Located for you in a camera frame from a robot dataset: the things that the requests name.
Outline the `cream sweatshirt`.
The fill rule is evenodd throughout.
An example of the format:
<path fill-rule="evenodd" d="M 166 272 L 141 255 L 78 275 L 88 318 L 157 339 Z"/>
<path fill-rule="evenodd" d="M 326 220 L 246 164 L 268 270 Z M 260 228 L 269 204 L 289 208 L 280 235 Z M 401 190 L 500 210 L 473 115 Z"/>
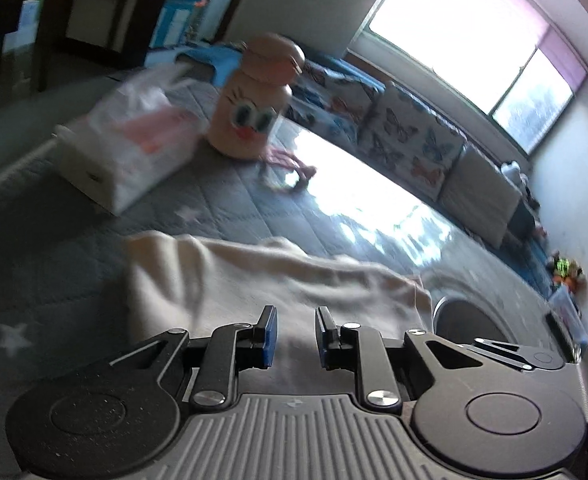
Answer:
<path fill-rule="evenodd" d="M 358 322 L 388 338 L 431 324 L 432 298 L 418 276 L 345 255 L 310 256 L 284 237 L 240 244 L 150 231 L 128 237 L 125 247 L 134 342 L 171 328 L 206 337 L 219 326 L 255 322 L 266 306 L 276 308 L 273 366 L 242 373 L 243 392 L 352 391 L 352 373 L 320 365 L 318 307 L 329 308 L 336 322 Z"/>

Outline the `clear plastic storage box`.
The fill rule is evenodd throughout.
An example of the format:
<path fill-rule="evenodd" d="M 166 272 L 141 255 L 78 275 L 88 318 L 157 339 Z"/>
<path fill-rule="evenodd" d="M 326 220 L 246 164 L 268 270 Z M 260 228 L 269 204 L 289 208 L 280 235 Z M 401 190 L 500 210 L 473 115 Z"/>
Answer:
<path fill-rule="evenodd" d="M 588 334 L 586 333 L 584 324 L 582 324 L 582 319 L 579 316 L 568 287 L 566 285 L 560 285 L 552 292 L 548 303 L 566 339 L 571 341 L 576 351 L 584 350 L 588 344 Z"/>

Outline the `round induction cooktop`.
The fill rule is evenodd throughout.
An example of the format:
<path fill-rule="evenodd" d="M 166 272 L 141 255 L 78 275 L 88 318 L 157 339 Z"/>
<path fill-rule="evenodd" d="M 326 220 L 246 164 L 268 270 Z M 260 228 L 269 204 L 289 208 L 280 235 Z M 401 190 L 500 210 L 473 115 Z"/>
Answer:
<path fill-rule="evenodd" d="M 458 344 L 485 338 L 556 350 L 546 320 L 548 304 L 511 270 L 499 274 L 425 270 L 422 283 L 433 301 L 434 332 Z"/>

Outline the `colourful stuffed toys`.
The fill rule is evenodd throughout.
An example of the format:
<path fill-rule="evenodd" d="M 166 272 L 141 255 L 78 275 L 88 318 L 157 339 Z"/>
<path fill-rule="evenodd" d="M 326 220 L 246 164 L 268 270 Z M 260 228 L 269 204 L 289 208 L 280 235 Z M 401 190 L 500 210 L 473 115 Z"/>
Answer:
<path fill-rule="evenodd" d="M 576 294 L 585 283 L 586 275 L 580 264 L 574 259 L 563 257 L 558 250 L 550 254 L 546 268 L 551 274 L 553 289 L 565 286 L 569 292 Z"/>

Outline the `quilted star tablecloth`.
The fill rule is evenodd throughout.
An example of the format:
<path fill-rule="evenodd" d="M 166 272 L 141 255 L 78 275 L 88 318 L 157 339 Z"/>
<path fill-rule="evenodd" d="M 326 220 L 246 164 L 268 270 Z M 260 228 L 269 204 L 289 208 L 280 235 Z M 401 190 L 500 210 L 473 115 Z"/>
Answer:
<path fill-rule="evenodd" d="M 0 479 L 20 474 L 3 427 L 12 401 L 125 348 L 125 240 L 141 231 L 246 244 L 282 236 L 309 255 L 419 272 L 431 287 L 467 276 L 489 307 L 515 314 L 524 302 L 528 323 L 514 336 L 554 346 L 544 300 L 442 214 L 320 136 L 288 126 L 277 140 L 318 166 L 307 190 L 279 192 L 207 145 L 119 217 L 56 173 L 51 146 L 0 180 Z"/>

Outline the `plain beige cushion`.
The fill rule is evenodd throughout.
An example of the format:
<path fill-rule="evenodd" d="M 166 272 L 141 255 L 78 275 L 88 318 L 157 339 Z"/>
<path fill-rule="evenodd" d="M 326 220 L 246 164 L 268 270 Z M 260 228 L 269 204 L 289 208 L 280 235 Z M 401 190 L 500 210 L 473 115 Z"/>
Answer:
<path fill-rule="evenodd" d="M 498 249 L 521 193 L 474 145 L 466 144 L 439 193 L 438 203 L 465 229 Z"/>

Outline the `white plush toy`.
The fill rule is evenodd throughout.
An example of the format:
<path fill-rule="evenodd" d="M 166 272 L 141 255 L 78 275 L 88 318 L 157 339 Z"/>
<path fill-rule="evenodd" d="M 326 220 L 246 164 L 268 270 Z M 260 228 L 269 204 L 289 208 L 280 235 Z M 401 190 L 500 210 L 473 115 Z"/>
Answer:
<path fill-rule="evenodd" d="M 528 177 L 522 171 L 521 166 L 516 160 L 504 162 L 500 167 L 503 177 L 514 184 L 522 193 L 525 192 L 528 185 Z"/>

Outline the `middle butterfly cushion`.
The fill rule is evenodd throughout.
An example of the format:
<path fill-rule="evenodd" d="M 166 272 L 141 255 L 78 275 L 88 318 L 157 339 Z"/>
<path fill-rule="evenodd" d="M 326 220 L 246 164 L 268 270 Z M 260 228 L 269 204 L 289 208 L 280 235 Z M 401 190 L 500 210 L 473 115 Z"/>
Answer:
<path fill-rule="evenodd" d="M 465 142 L 447 118 L 391 82 L 362 124 L 358 150 L 375 169 L 435 202 Z"/>

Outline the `butterfly cushion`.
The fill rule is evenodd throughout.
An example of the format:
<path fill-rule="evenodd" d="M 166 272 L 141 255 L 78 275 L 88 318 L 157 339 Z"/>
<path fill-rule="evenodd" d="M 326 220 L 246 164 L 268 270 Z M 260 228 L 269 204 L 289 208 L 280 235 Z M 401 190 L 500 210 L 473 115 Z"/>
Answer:
<path fill-rule="evenodd" d="M 349 152 L 356 148 L 361 124 L 384 90 L 311 61 L 305 62 L 291 89 L 284 116 Z"/>
<path fill-rule="evenodd" d="M 362 124 L 358 150 L 375 169 L 435 202 L 465 142 L 447 118 L 391 82 Z"/>

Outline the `blue sofa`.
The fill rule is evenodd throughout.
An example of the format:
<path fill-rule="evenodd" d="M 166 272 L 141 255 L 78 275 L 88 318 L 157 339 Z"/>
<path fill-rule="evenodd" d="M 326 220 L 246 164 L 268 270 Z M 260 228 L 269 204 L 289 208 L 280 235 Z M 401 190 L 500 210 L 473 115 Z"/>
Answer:
<path fill-rule="evenodd" d="M 305 48 L 285 117 L 348 151 L 477 238 L 544 298 L 544 229 L 521 190 L 471 138 L 396 81 Z"/>

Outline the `white tissue pack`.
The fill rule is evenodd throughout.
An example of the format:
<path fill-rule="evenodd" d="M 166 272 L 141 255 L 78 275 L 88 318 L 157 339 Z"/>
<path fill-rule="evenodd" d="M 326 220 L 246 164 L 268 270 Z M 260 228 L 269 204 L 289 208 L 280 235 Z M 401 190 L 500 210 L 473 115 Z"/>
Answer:
<path fill-rule="evenodd" d="M 169 93 L 194 80 L 187 63 L 146 68 L 93 107 L 54 129 L 59 174 L 118 216 L 186 164 L 205 130 L 199 110 L 172 104 Z"/>

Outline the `left butterfly cushion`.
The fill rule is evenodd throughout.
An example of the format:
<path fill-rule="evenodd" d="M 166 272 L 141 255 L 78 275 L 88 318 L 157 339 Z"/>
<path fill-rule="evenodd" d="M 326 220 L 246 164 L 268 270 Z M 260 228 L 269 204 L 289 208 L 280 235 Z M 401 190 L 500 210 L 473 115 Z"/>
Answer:
<path fill-rule="evenodd" d="M 284 116 L 349 152 L 356 148 L 361 124 L 384 90 L 311 61 L 305 62 L 291 89 Z"/>

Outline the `pink cartoon water bottle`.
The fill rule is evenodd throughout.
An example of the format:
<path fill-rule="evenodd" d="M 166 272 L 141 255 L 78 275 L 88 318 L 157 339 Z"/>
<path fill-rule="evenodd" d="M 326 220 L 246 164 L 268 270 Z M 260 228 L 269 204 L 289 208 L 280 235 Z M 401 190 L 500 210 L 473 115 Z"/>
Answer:
<path fill-rule="evenodd" d="M 209 144 L 231 158 L 260 159 L 304 64 L 303 50 L 288 38 L 266 32 L 251 39 L 220 92 L 206 133 Z"/>

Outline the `window frame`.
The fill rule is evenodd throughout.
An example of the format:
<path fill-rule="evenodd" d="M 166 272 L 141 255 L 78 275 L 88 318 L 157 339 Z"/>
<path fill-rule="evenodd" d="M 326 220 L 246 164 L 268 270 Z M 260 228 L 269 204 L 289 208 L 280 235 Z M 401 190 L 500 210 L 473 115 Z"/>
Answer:
<path fill-rule="evenodd" d="M 352 43 L 399 75 L 416 66 L 532 154 L 588 66 L 532 0 L 378 0 Z"/>

